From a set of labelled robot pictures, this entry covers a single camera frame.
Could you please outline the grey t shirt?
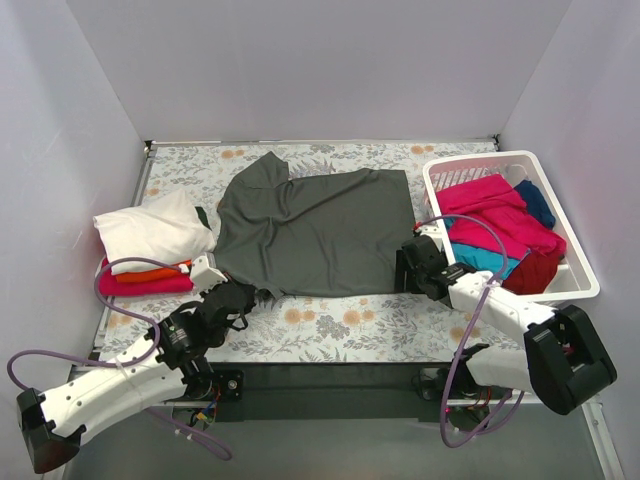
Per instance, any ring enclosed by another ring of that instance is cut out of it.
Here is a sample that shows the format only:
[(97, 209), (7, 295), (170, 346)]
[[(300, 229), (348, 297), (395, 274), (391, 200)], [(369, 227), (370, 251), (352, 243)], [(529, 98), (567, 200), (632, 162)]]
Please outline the grey t shirt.
[(273, 153), (233, 177), (217, 212), (218, 268), (274, 297), (393, 292), (415, 223), (402, 170), (292, 179)]

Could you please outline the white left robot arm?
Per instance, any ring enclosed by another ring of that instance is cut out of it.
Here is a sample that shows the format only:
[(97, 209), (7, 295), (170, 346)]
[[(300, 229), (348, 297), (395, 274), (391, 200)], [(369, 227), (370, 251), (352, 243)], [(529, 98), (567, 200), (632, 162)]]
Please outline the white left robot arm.
[(245, 330), (254, 306), (254, 287), (219, 284), (105, 365), (44, 392), (23, 390), (16, 398), (18, 422), (35, 473), (57, 469), (97, 434), (158, 403), (204, 401), (210, 419), (218, 402), (240, 400), (243, 373), (213, 367), (205, 355), (230, 331)]

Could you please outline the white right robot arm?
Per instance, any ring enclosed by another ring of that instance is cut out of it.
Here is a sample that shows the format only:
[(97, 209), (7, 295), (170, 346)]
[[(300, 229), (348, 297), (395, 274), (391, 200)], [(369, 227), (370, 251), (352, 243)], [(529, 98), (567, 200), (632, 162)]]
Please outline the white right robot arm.
[(428, 236), (415, 237), (396, 252), (397, 291), (424, 294), (477, 315), (518, 345), (514, 351), (461, 345), (434, 383), (444, 397), (471, 398), (498, 387), (533, 393), (550, 410), (566, 415), (617, 380), (616, 367), (584, 310), (528, 302), (491, 277), (463, 263), (448, 263)]

